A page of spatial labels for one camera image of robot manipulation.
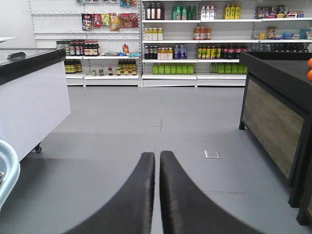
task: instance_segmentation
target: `black counter top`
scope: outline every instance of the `black counter top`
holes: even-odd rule
[[[243,52],[240,62],[272,89],[304,110],[312,110],[307,61],[312,53]]]
[[[25,58],[8,61],[9,54],[24,52]],[[64,61],[64,49],[0,49],[0,85]]]

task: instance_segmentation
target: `store shelf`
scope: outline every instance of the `store shelf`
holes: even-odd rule
[[[10,39],[14,39],[14,38],[17,38],[17,37],[13,37],[13,38],[0,38],[0,43],[4,42],[4,41],[7,41],[7,40],[10,40]]]
[[[259,43],[312,43],[312,39],[259,40]]]
[[[198,43],[198,40],[143,40],[142,43]]]
[[[66,59],[83,59],[83,56],[66,56]]]
[[[142,20],[142,23],[200,23],[200,20]]]
[[[312,17],[306,18],[274,18],[274,19],[262,19],[262,21],[296,21],[296,20],[312,20]]]
[[[117,75],[113,75],[113,76],[108,76],[108,75],[104,75],[104,76],[93,76],[93,75],[86,75],[84,77],[85,80],[87,79],[93,79],[93,80],[108,80],[108,79],[138,79],[139,75],[133,76],[131,73],[128,76],[125,75],[121,75],[121,76],[117,76]]]
[[[86,73],[66,74],[66,79],[83,79]]]
[[[246,75],[197,74],[197,86],[245,86]]]
[[[201,22],[261,22],[261,19],[202,19]]]
[[[155,63],[155,62],[165,62],[165,63],[196,63],[197,59],[173,59],[173,60],[158,60],[158,59],[143,59],[144,63]]]
[[[255,39],[233,39],[233,40],[200,40],[199,43],[259,43],[259,40]]]
[[[143,74],[142,79],[196,79],[196,75],[148,75]]]

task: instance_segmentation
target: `yellow bottle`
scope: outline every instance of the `yellow bottle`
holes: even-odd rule
[[[231,8],[230,8],[229,4],[226,5],[226,7],[224,9],[224,12],[225,12],[224,19],[229,20],[230,19],[230,15],[231,15]]]
[[[231,19],[231,20],[234,20],[234,19],[235,19],[235,7],[234,7],[233,4],[232,4],[232,6],[231,6],[230,19]]]
[[[240,19],[240,14],[241,14],[240,5],[237,5],[236,8],[235,8],[235,20],[239,20]]]

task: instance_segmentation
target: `product label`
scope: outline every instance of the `product label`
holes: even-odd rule
[[[160,20],[161,17],[161,9],[157,9],[157,20]]]

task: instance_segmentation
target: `green bottle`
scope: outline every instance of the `green bottle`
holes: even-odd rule
[[[170,75],[175,75],[176,74],[176,65],[173,64],[170,66]]]
[[[170,65],[165,64],[165,75],[170,75]]]
[[[218,66],[218,74],[224,74],[224,63],[220,63]]]
[[[188,66],[186,64],[182,65],[182,74],[187,75]]]
[[[187,9],[187,19],[188,20],[192,20],[193,16],[192,16],[192,8],[189,6],[189,8]]]
[[[157,64],[154,64],[154,65],[153,65],[153,74],[154,74],[154,75],[158,75],[158,71],[159,71],[158,65],[157,65]]]
[[[233,63],[233,64],[232,64],[231,73],[232,73],[232,74],[237,74],[237,69],[238,69],[237,63]]]
[[[247,74],[248,73],[248,67],[247,66],[244,66],[244,74]]]
[[[178,75],[182,74],[182,66],[180,64],[176,66],[176,74]]]
[[[193,65],[193,64],[190,64],[190,65],[187,67],[187,74],[188,74],[188,75],[193,75],[193,74],[194,74],[194,65]]]
[[[244,65],[239,63],[238,69],[237,69],[237,74],[243,74],[243,73],[244,73]]]
[[[162,63],[158,66],[158,74],[160,75],[165,74],[165,67]]]

